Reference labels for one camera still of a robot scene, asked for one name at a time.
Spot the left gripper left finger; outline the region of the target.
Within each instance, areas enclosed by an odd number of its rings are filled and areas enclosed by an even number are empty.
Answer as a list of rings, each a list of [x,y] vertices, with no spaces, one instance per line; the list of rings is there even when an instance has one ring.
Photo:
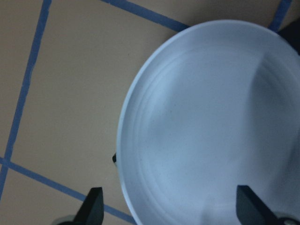
[[[101,225],[104,220],[104,198],[101,187],[93,187],[83,201],[72,225]]]

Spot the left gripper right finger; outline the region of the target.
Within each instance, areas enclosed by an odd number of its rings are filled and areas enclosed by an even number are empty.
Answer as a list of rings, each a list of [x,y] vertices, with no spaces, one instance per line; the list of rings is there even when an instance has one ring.
[[[242,225],[283,225],[284,223],[246,185],[236,190],[236,215]]]

